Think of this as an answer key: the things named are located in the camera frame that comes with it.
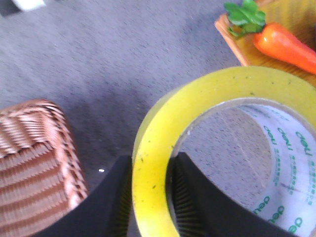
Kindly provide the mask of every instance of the woven basket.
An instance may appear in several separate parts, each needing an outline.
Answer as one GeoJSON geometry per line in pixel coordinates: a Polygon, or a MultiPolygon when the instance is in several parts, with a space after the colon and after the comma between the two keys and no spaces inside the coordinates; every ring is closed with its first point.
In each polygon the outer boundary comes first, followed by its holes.
{"type": "Polygon", "coordinates": [[[32,100],[0,111],[0,237],[27,237],[87,196],[61,110],[32,100]]]}

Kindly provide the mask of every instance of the carrot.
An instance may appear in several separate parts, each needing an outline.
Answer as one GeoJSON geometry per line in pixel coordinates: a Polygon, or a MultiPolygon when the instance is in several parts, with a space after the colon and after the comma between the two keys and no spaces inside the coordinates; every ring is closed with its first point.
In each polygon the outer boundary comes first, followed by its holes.
{"type": "Polygon", "coordinates": [[[266,24],[265,13],[258,10],[253,0],[243,0],[241,6],[227,2],[224,7],[233,25],[229,31],[234,36],[254,34],[253,44],[262,53],[316,74],[316,52],[279,23],[266,24]]]}

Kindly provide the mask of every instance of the green leaves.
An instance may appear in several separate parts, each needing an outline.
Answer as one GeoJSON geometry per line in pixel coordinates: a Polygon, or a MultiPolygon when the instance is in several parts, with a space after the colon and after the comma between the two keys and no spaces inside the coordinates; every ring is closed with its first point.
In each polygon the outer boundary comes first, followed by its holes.
{"type": "Polygon", "coordinates": [[[229,21],[241,28],[241,32],[235,32],[229,28],[235,36],[261,32],[266,24],[265,13],[258,10],[258,5],[253,0],[243,0],[241,6],[227,2],[224,7],[228,11],[229,21]]]}

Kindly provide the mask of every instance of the white spot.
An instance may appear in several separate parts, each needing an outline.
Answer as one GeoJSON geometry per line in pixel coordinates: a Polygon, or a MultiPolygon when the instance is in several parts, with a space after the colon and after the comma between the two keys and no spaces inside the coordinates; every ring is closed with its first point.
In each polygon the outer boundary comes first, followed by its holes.
{"type": "Polygon", "coordinates": [[[43,0],[13,0],[13,2],[22,11],[30,11],[46,5],[43,0]]]}

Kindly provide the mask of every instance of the tape roll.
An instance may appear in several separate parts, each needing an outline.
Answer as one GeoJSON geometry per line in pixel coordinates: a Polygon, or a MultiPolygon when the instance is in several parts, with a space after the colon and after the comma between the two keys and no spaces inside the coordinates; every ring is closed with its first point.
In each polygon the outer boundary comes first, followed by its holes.
{"type": "Polygon", "coordinates": [[[300,236],[314,230],[316,89],[279,70],[235,67],[173,90],[144,118],[134,144],[132,181],[133,206],[143,237],[179,236],[166,198],[169,158],[203,117],[230,107],[257,120],[273,154],[268,188],[252,211],[300,236]]]}

